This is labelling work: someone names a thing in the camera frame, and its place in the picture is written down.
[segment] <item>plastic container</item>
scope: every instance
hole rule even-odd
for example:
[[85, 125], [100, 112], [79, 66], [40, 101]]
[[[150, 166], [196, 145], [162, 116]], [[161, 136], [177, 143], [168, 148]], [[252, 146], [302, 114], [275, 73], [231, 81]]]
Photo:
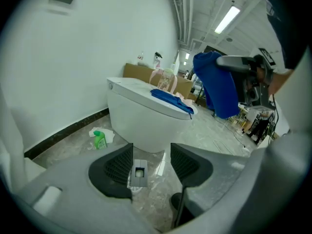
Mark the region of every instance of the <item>plastic container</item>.
[[174, 72], [172, 69], [166, 68], [160, 77], [158, 88], [162, 91], [168, 91], [171, 81], [174, 79]]
[[107, 147], [105, 134], [101, 131], [94, 131], [94, 146], [96, 149], [104, 149]]

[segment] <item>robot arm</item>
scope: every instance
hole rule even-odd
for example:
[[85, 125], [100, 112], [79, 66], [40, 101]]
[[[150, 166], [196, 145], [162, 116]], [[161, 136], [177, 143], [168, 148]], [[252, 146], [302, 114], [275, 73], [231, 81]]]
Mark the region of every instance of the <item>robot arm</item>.
[[[269, 103], [267, 85], [272, 80], [273, 70], [263, 56], [222, 56], [216, 60], [216, 65], [231, 72], [240, 103], [259, 111], [275, 110]], [[257, 67], [265, 70], [266, 83], [258, 81]]]

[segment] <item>black baseboard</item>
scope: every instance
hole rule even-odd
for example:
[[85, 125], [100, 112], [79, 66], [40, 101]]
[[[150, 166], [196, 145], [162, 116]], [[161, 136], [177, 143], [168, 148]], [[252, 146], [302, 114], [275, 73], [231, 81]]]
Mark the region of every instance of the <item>black baseboard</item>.
[[25, 158], [34, 159], [35, 157], [42, 154], [45, 150], [50, 148], [51, 146], [55, 145], [56, 143], [60, 142], [62, 139], [66, 138], [67, 136], [71, 135], [72, 133], [76, 132], [77, 130], [83, 128], [86, 125], [100, 119], [109, 114], [109, 110], [104, 109], [98, 113], [95, 113], [87, 118], [84, 118], [63, 130], [57, 132], [56, 134], [48, 137], [44, 141], [40, 142], [38, 145], [34, 146], [32, 149], [28, 150], [24, 156]]

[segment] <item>ceiling light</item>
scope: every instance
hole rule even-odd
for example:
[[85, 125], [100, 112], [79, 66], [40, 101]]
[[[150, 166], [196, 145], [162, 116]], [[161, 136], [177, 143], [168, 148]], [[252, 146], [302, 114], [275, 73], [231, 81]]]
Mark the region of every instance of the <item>ceiling light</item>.
[[217, 34], [220, 34], [226, 28], [226, 26], [228, 26], [229, 23], [237, 16], [239, 12], [240, 12], [240, 9], [237, 9], [235, 6], [232, 6], [230, 10], [228, 11], [228, 13], [225, 15], [224, 19], [215, 29], [215, 32]]

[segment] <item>ceiling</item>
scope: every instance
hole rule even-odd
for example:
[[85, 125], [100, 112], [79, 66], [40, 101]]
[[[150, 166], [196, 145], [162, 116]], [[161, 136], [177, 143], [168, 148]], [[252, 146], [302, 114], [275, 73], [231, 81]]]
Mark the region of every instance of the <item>ceiling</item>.
[[[180, 62], [192, 67], [193, 56], [207, 45], [227, 55], [249, 56], [255, 49], [265, 48], [277, 68], [283, 69], [281, 46], [266, 14], [265, 0], [173, 0], [179, 25]], [[236, 18], [215, 33], [230, 7], [240, 9]]]

